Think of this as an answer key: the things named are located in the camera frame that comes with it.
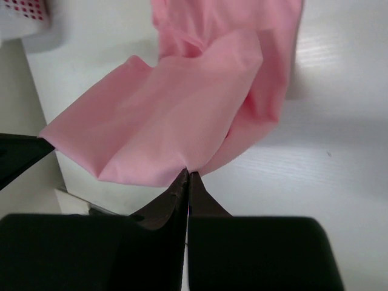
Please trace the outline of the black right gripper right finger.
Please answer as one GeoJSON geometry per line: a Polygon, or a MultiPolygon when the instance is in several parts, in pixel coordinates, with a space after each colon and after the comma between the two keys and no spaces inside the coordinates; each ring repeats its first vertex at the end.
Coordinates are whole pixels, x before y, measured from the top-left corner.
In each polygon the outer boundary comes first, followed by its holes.
{"type": "Polygon", "coordinates": [[[343,290],[328,236],[300,216],[232,216],[189,180],[191,290],[343,290]]]}

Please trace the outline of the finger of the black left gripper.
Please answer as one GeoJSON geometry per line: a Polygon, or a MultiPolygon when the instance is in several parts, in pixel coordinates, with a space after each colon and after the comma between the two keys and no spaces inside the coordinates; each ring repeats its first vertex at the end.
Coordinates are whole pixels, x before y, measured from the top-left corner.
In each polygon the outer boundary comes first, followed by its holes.
{"type": "Polygon", "coordinates": [[[43,138],[2,133],[1,190],[54,149],[43,138]]]}

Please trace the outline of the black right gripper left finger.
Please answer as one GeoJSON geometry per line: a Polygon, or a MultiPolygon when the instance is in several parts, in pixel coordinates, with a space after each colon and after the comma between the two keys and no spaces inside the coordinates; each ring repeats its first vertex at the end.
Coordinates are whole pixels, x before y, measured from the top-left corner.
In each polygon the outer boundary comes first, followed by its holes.
{"type": "Polygon", "coordinates": [[[183,170],[129,216],[3,217],[1,289],[180,290],[188,181],[183,170]]]}

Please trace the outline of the pink t shirt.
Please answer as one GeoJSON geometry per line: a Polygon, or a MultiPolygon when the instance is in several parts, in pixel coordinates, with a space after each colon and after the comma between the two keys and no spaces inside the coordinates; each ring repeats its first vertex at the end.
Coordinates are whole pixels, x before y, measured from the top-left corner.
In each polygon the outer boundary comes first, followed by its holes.
{"type": "Polygon", "coordinates": [[[101,181],[210,173],[278,123],[302,1],[153,1],[159,59],[131,56],[40,133],[101,181]]]}

